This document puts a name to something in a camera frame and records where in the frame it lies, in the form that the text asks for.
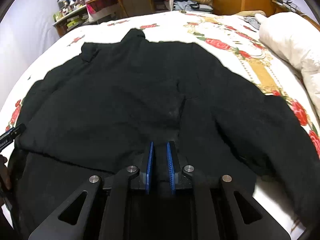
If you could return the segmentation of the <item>person's left hand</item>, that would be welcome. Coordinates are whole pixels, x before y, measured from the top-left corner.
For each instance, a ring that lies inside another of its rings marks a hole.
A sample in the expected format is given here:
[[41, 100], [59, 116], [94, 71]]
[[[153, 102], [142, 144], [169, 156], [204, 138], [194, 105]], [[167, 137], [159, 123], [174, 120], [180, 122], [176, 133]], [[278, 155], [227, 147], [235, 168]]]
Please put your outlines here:
[[1, 173], [1, 189], [9, 190], [11, 188], [9, 170], [6, 166], [7, 158], [0, 155], [0, 173]]

